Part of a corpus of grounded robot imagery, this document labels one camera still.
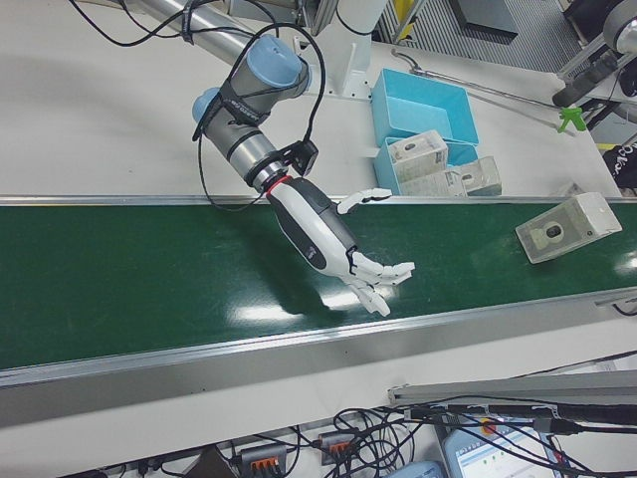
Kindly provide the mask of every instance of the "robotic hand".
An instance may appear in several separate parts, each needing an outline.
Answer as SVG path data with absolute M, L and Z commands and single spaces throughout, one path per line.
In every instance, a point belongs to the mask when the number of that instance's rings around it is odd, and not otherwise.
M 340 278 L 358 297 L 368 312 L 389 314 L 389 307 L 374 286 L 395 286 L 411 277 L 413 262 L 382 266 L 358 252 L 355 238 L 338 217 L 354 205 L 382 200 L 387 189 L 357 192 L 338 205 L 303 178 L 285 176 L 268 190 L 284 234 L 312 267 Z

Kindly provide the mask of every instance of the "blue plastic bin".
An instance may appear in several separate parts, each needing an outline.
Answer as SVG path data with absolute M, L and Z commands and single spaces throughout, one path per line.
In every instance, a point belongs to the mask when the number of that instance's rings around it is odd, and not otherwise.
M 436 129 L 445 140 L 478 144 L 467 92 L 453 85 L 384 69 L 371 91 L 376 144 Z
M 380 147 L 378 155 L 374 159 L 374 170 L 376 171 L 376 179 L 378 180 L 378 186 L 385 189 L 391 189 L 391 192 L 395 195 L 402 195 L 398 178 L 394 172 L 394 165 L 391 162 L 391 156 L 389 155 L 389 144 L 393 144 L 396 141 L 403 139 L 402 137 L 388 137 Z M 461 166 L 468 162 L 478 159 L 478 153 L 476 147 L 472 144 L 465 142 L 452 142 L 447 141 L 447 147 L 449 153 L 447 155 L 448 166 Z

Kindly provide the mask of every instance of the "conveyor belt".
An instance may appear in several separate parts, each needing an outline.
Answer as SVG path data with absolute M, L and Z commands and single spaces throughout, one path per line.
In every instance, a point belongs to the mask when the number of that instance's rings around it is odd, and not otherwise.
M 623 232 L 532 265 L 514 228 L 551 206 L 373 205 L 346 222 L 371 258 L 416 263 L 387 319 L 637 286 L 635 205 L 612 205 Z M 353 297 L 267 205 L 0 207 L 0 369 L 382 320 Z

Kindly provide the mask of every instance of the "computer screen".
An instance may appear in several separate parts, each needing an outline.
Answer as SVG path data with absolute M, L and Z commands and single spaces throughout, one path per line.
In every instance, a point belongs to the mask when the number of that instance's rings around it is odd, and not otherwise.
M 538 442 L 518 431 L 510 430 L 506 436 L 516 445 L 536 455 L 546 456 L 544 448 Z M 533 458 L 503 438 L 496 438 L 493 442 L 520 455 Z M 476 441 L 457 450 L 456 458 L 463 478 L 555 478 L 551 470 L 533 465 L 484 441 Z

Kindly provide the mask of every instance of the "transparent box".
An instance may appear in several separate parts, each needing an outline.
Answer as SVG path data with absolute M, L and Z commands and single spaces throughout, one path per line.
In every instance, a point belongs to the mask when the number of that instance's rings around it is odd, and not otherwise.
M 390 144 L 389 156 L 398 181 L 405 182 L 444 170 L 448 147 L 432 129 Z
M 516 233 L 531 263 L 537 264 L 621 230 L 606 199 L 585 192 L 518 226 Z
M 454 167 L 462 176 L 467 195 L 499 196 L 502 194 L 502 181 L 492 156 L 481 157 L 473 162 Z
M 407 196 L 466 196 L 467 191 L 458 171 L 446 170 L 418 177 L 400 184 L 400 190 Z

